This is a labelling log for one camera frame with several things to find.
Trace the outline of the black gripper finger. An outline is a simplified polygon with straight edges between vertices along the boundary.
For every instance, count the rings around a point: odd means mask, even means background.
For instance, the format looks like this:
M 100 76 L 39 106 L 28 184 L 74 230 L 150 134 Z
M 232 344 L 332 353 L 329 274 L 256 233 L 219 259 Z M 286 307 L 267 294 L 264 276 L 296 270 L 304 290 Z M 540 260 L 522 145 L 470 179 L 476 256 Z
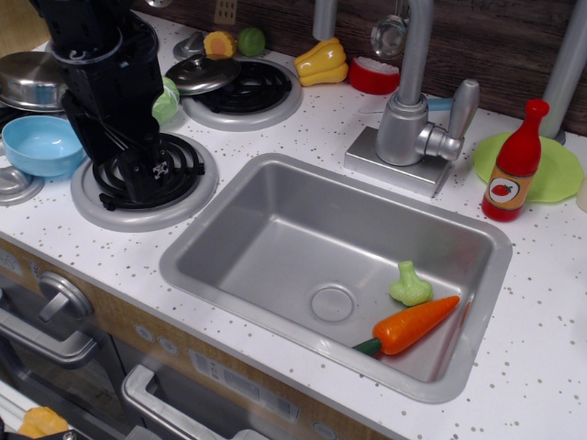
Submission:
M 163 148 L 142 156 L 128 149 L 118 157 L 118 170 L 133 203 L 168 203 L 172 155 Z

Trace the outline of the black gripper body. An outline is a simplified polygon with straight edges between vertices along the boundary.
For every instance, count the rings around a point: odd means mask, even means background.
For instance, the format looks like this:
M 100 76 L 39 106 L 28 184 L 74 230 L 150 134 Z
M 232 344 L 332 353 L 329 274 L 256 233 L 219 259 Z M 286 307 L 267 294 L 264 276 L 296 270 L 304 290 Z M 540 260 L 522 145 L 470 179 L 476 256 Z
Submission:
M 50 34 L 67 86 L 62 105 L 87 156 L 102 164 L 154 141 L 151 110 L 163 86 L 152 26 L 131 11 L 119 22 L 67 12 L 50 21 Z

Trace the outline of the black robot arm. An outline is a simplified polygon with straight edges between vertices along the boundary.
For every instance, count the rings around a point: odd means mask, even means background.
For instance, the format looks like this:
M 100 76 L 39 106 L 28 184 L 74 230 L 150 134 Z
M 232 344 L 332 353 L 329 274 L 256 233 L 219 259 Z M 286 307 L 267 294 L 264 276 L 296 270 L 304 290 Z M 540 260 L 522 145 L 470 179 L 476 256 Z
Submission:
M 129 199 L 161 204 L 168 155 L 152 107 L 163 93 L 157 35 L 129 1 L 36 1 L 66 84 L 63 109 L 96 166 L 115 160 Z

